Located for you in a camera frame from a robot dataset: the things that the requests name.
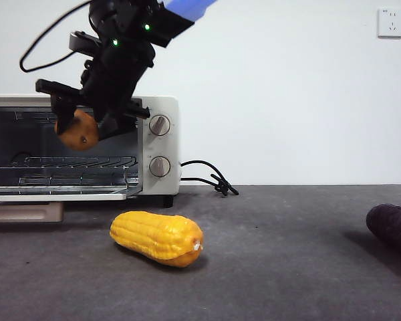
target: gray table surface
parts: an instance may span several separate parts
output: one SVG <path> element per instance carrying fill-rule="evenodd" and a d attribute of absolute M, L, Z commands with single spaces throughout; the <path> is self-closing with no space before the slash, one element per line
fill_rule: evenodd
<path fill-rule="evenodd" d="M 67 203 L 59 225 L 0 226 L 0 320 L 401 320 L 401 255 L 366 213 L 401 186 L 182 187 L 150 199 Z M 204 231 L 190 267 L 161 266 L 108 235 L 130 210 Z"/>

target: oven knob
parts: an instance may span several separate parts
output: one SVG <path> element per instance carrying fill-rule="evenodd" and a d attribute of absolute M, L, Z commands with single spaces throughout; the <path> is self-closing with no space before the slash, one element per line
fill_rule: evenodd
<path fill-rule="evenodd" d="M 150 162 L 150 172 L 156 177 L 166 176 L 170 169 L 171 164 L 164 157 L 156 157 Z"/>
<path fill-rule="evenodd" d="M 170 127 L 169 119 L 163 115 L 156 115 L 150 120 L 150 130 L 157 136 L 168 134 Z"/>

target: electrical socket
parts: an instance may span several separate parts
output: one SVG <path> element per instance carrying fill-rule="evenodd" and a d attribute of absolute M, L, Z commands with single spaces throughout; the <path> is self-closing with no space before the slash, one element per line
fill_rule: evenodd
<path fill-rule="evenodd" d="M 401 38 L 401 9 L 379 9 L 379 37 Z"/>

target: black cable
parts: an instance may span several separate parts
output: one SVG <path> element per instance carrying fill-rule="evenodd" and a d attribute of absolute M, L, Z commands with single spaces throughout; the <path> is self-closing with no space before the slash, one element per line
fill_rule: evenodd
<path fill-rule="evenodd" d="M 239 195 L 238 190 L 233 188 L 232 185 L 225 179 L 223 174 L 221 174 L 221 172 L 211 163 L 208 163 L 204 160 L 190 160 L 188 162 L 182 163 L 181 167 L 186 166 L 186 165 L 191 165 L 191 164 L 203 164 L 203 165 L 206 165 L 206 166 L 212 168 L 218 174 L 218 176 L 220 176 L 220 177 L 218 177 L 214 174 L 211 174 L 211 177 L 213 179 L 216 179 L 218 181 L 218 184 L 213 183 L 211 181 L 207 181 L 206 179 L 200 179 L 198 177 L 183 177 L 183 178 L 181 178 L 182 181 L 199 181 L 199 182 L 203 182 L 203 183 L 212 185 L 217 192 L 222 193 L 224 196 L 228 195 L 229 189 L 232 191 L 233 194 Z"/>
<path fill-rule="evenodd" d="M 28 48 L 28 50 L 24 53 L 24 55 L 22 56 L 22 58 L 19 60 L 19 67 L 21 68 L 21 70 L 23 72 L 34 72 L 36 70 L 39 69 L 43 69 L 46 67 L 50 67 L 53 65 L 56 65 L 64 60 L 66 60 L 67 58 L 69 58 L 70 56 L 72 56 L 73 54 L 75 54 L 75 52 L 70 52 L 68 55 L 54 61 L 51 62 L 49 64 L 45 64 L 42 66 L 38 66 L 38 67 L 34 67 L 34 68 L 29 68 L 29 69 L 25 69 L 24 67 L 24 60 L 27 59 L 28 55 L 33 51 L 33 49 L 36 47 L 36 45 L 40 42 L 41 39 L 43 39 L 43 37 L 49 33 L 54 27 L 56 27 L 56 25 L 58 23 L 60 23 L 61 21 L 63 21 L 66 17 L 68 17 L 69 15 L 71 15 L 72 13 L 74 13 L 75 11 L 81 9 L 82 7 L 85 7 L 86 5 L 90 4 L 92 2 L 92 0 L 89 1 L 85 1 L 83 3 L 81 3 L 80 5 L 78 5 L 77 7 L 74 7 L 73 9 L 67 11 L 66 13 L 64 13 L 61 17 L 59 17 L 54 23 L 52 23 L 40 36 L 37 37 L 36 40 L 34 40 L 34 42 L 31 44 L 31 46 Z"/>
<path fill-rule="evenodd" d="M 200 179 L 198 177 L 183 177 L 183 178 L 181 178 L 181 180 L 182 181 L 198 181 L 198 182 L 202 182 L 202 183 L 206 183 L 206 184 L 212 185 L 213 187 L 217 187 L 218 186 L 218 184 L 216 184 L 214 182 L 208 181 L 206 179 Z"/>

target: yellow corn cob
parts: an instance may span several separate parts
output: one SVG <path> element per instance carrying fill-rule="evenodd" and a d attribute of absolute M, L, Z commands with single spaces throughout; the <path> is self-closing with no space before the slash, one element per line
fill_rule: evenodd
<path fill-rule="evenodd" d="M 165 265 L 184 268 L 203 249 L 203 233 L 186 217 L 132 211 L 114 219 L 110 236 L 117 244 Z"/>

